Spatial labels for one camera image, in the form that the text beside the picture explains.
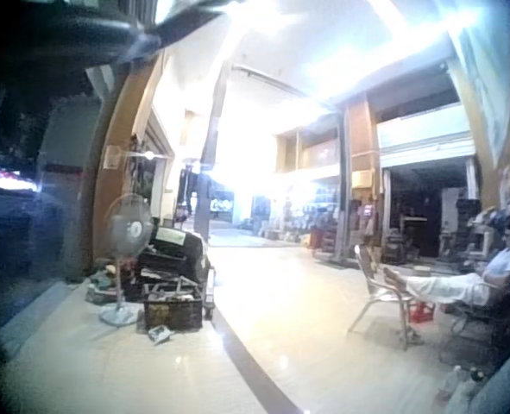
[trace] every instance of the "person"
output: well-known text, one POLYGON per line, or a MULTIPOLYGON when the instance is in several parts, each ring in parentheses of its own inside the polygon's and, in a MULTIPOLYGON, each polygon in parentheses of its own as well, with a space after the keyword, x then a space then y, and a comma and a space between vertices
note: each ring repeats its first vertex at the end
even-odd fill
POLYGON ((506 220, 503 238, 506 247, 487 264, 482 274, 415 277, 404 276, 384 267, 385 280, 410 292, 422 302, 452 304, 462 301, 479 306, 493 304, 510 289, 510 217, 506 220))

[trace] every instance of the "chair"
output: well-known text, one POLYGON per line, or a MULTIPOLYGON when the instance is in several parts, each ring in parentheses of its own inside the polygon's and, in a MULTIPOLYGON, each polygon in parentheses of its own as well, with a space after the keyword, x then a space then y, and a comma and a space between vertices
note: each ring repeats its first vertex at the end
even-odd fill
POLYGON ((349 333, 353 331, 356 325, 362 320, 369 307, 377 303, 390 303, 398 304, 400 308, 400 324, 402 327, 402 341, 403 347, 406 351, 408 349, 408 322, 410 317, 410 303, 413 301, 413 296, 407 292, 401 292, 396 287, 381 283, 375 280, 375 273, 372 268, 372 257, 365 246, 355 246, 356 260, 358 266, 366 277, 366 284, 368 285, 369 298, 368 302, 364 305, 360 315, 350 325, 349 333))
POLYGON ((463 302, 456 302, 452 304, 454 309, 454 313, 458 314, 458 318, 454 320, 452 325, 450 326, 450 333, 452 334, 449 339, 444 342, 439 352, 439 360, 447 365, 462 365, 459 362, 447 362, 444 358, 444 351, 449 347, 449 345, 455 341, 456 339, 462 339, 468 342, 475 342, 487 347, 487 349, 498 348, 496 341, 498 338, 502 336, 502 329, 506 326, 507 321, 510 317, 510 291, 502 291, 499 287, 495 285, 490 285, 486 282, 481 282, 476 284, 472 288, 471 297, 475 295, 475 289, 481 288, 483 286, 488 287, 491 292, 503 292, 505 294, 504 298, 494 304, 494 305, 485 305, 478 306, 473 304, 473 300, 470 300, 471 304, 465 304, 463 302), (470 336, 465 336, 463 333, 466 329, 473 323, 485 323, 491 327, 491 335, 486 340, 477 339, 470 336))

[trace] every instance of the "fan stand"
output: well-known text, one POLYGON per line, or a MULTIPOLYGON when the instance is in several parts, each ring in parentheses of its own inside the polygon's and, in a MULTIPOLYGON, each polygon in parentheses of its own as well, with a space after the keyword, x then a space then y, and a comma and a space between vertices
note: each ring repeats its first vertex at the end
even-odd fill
POLYGON ((115 279, 116 279, 116 303, 107 304, 99 313, 99 319, 102 322, 118 328, 131 325, 137 322, 137 311, 134 311, 129 304, 123 302, 123 289, 120 281, 120 260, 115 263, 115 279))

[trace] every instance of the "man's leg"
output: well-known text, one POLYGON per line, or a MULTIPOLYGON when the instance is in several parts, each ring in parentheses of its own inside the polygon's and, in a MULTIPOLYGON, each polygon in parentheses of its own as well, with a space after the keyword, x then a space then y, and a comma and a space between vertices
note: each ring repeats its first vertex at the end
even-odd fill
POLYGON ((386 267, 383 272, 387 283, 410 292, 422 302, 452 304, 457 301, 474 301, 475 304, 484 304, 488 300, 486 292, 479 289, 473 292, 475 283, 481 280, 474 273, 451 277, 404 276, 386 267))

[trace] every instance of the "electric fan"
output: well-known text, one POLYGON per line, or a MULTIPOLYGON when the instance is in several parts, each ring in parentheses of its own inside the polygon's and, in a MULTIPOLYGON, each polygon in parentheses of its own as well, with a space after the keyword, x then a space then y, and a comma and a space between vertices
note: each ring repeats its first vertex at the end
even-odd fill
POLYGON ((134 259, 149 243, 153 231, 149 204, 136 194, 121 196, 109 208, 105 231, 109 256, 115 260, 116 303, 104 306, 99 318, 112 326, 130 325, 136 322, 137 312, 123 301, 120 273, 122 263, 134 259))

